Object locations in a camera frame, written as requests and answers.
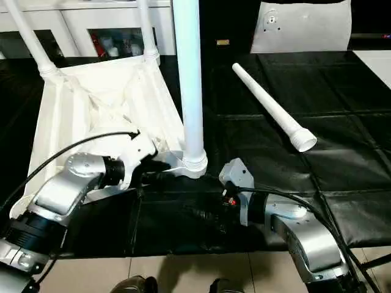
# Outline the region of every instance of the silver robot arm segment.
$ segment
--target silver robot arm segment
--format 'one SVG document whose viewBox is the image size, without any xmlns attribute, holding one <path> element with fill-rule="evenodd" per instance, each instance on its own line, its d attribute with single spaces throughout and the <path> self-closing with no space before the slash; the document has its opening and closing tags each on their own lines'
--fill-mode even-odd
<svg viewBox="0 0 391 293">
<path fill-rule="evenodd" d="M 104 186 L 126 190 L 134 169 L 154 154 L 153 142 L 138 134 L 120 159 L 87 153 L 70 156 L 64 169 L 40 188 L 26 212 L 10 220 L 0 239 L 0 292 L 38 292 L 31 275 L 40 273 L 49 255 L 59 249 L 87 193 Z"/>
<path fill-rule="evenodd" d="M 225 193 L 237 187 L 254 188 L 254 179 L 242 160 L 226 164 L 219 179 Z M 277 233 L 288 245 L 288 251 L 305 284 L 334 280 L 348 274 L 349 269 L 330 231 L 313 215 L 293 200 L 268 194 L 255 197 L 240 192 L 240 222 L 265 224 L 266 231 Z"/>
</svg>

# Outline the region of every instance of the white stand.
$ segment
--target white stand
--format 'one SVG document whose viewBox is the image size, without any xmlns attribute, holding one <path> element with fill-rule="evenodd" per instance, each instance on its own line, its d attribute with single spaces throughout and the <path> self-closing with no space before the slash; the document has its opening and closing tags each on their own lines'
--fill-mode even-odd
<svg viewBox="0 0 391 293">
<path fill-rule="evenodd" d="M 199 2 L 173 0 L 173 6 L 186 144 L 180 173 L 199 178 L 208 165 L 203 149 Z"/>
<path fill-rule="evenodd" d="M 142 41 L 144 42 L 144 57 L 145 59 L 156 59 L 160 65 L 160 55 L 155 45 L 155 37 L 151 21 L 149 19 L 149 10 L 147 0 L 137 0 L 137 7 L 140 12 Z"/>
<path fill-rule="evenodd" d="M 84 127 L 88 129 L 87 120 L 90 117 L 83 110 L 86 109 L 86 103 L 90 100 L 88 98 L 90 93 L 95 92 L 97 95 L 104 93 L 104 96 L 112 97 L 119 91 L 121 92 L 124 86 L 126 87 L 127 83 L 121 82 L 125 78 L 131 77 L 129 75 L 130 71 L 137 71 L 139 68 L 142 72 L 140 70 L 138 72 L 142 76 L 138 79 L 137 85 L 142 87 L 143 90 L 133 93 L 135 99 L 133 99 L 132 107 L 130 107 L 135 112 L 133 113 L 134 121 L 136 124 L 140 122 L 137 126 L 152 134 L 156 129 L 163 129 L 161 132 L 164 133 L 168 150 L 166 153 L 162 151 L 159 154 L 164 161 L 171 164 L 175 174 L 185 175 L 190 178 L 199 178 L 205 174 L 208 159 L 203 149 L 198 0 L 174 0 L 184 125 L 181 123 L 164 79 L 154 61 L 159 62 L 159 53 L 155 46 L 153 29 L 149 20 L 147 0 L 137 1 L 141 16 L 144 56 L 61 68 L 60 70 L 49 60 L 37 36 L 18 8 L 16 0 L 4 1 L 18 26 L 26 46 L 38 65 L 41 76 L 45 81 L 53 81 L 48 84 L 45 83 L 40 116 L 35 132 L 35 147 L 33 148 L 40 150 L 41 154 L 34 156 L 33 150 L 30 170 L 33 170 L 38 162 L 46 159 L 53 151 L 57 151 L 57 148 L 60 147 L 60 133 L 62 143 L 67 144 L 75 142 L 77 137 L 85 133 L 84 129 L 78 125 L 81 125 L 79 121 L 86 121 Z M 71 108 L 71 111 L 64 112 L 66 109 Z M 51 128 L 47 122 L 50 120 L 50 117 L 53 121 Z M 71 129 L 69 135 L 71 139 L 66 140 L 64 138 L 65 133 L 60 128 L 61 125 L 65 125 L 68 132 Z M 183 133 L 185 133 L 185 141 L 182 139 Z M 43 148 L 37 147 L 36 144 L 41 144 L 42 146 L 50 144 L 51 150 L 47 152 L 42 151 Z"/>
</svg>

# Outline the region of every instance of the white cabinet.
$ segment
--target white cabinet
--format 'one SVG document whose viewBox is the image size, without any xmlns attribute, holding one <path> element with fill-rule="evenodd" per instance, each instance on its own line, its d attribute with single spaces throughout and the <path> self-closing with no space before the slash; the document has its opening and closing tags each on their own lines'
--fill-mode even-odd
<svg viewBox="0 0 391 293">
<path fill-rule="evenodd" d="M 79 52 L 59 10 L 24 12 L 49 56 L 78 57 Z M 0 52 L 5 58 L 29 57 L 15 22 L 8 12 L 0 13 Z"/>
<path fill-rule="evenodd" d="M 149 12 L 160 55 L 174 55 L 171 7 L 151 7 Z M 126 55 L 126 52 L 130 53 L 131 45 L 136 43 L 139 46 L 142 42 L 137 8 L 74 9 L 62 10 L 61 13 L 81 56 L 100 56 L 107 47 L 115 47 L 114 51 L 120 56 Z"/>
</svg>

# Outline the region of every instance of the white pipe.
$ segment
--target white pipe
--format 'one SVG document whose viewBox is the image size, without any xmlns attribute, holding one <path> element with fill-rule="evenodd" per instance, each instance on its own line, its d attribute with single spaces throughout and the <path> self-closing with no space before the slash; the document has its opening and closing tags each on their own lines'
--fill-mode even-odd
<svg viewBox="0 0 391 293">
<path fill-rule="evenodd" d="M 137 8 L 140 12 L 142 41 L 144 42 L 144 57 L 146 59 L 156 59 L 158 65 L 160 65 L 159 52 L 155 45 L 155 37 L 153 35 L 153 29 L 149 19 L 147 0 L 137 0 Z"/>
<path fill-rule="evenodd" d="M 37 63 L 41 76 L 44 77 L 56 72 L 56 66 L 50 61 L 34 31 L 30 28 L 23 12 L 19 9 L 16 0 L 4 0 L 4 4 L 7 6 L 9 13 L 12 15 L 12 18 L 19 29 L 20 35 Z"/>
<path fill-rule="evenodd" d="M 239 76 L 263 107 L 289 136 L 293 146 L 300 152 L 311 149 L 316 144 L 316 137 L 303 128 L 289 115 L 239 64 L 232 65 L 233 71 Z"/>
<path fill-rule="evenodd" d="M 201 174 L 205 173 L 208 159 L 203 149 L 199 2 L 173 0 L 173 8 L 185 127 L 183 163 Z"/>
</svg>

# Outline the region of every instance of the black mat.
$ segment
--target black mat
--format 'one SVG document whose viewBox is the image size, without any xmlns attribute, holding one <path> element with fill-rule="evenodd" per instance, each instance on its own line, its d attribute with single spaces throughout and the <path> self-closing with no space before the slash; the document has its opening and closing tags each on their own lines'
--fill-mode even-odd
<svg viewBox="0 0 391 293">
<path fill-rule="evenodd" d="M 35 65 L 14 73 L 21 61 L 0 62 L 3 99 L 29 96 L 18 123 L 3 136 L 4 150 L 22 153 L 25 164 L 3 178 L 8 190 L 26 175 L 42 82 Z M 89 63 L 67 59 L 60 65 Z M 251 92 L 235 76 L 232 63 L 245 68 L 287 111 L 317 136 L 305 154 L 293 149 Z M 162 57 L 161 71 L 180 111 L 177 63 Z M 9 89 L 3 80 L 27 92 Z M 229 225 L 224 231 L 183 212 L 184 205 L 212 206 L 220 197 L 216 177 L 229 160 L 240 157 L 256 184 L 301 192 L 312 203 L 329 205 L 351 247 L 391 245 L 391 91 L 352 52 L 262 54 L 204 60 L 203 107 L 208 176 L 177 178 L 152 186 L 137 199 L 122 194 L 87 204 L 75 215 L 63 257 L 164 255 L 280 250 L 281 241 L 254 227 Z M 4 120 L 9 121 L 4 113 Z M 12 148 L 19 145 L 19 150 Z"/>
</svg>

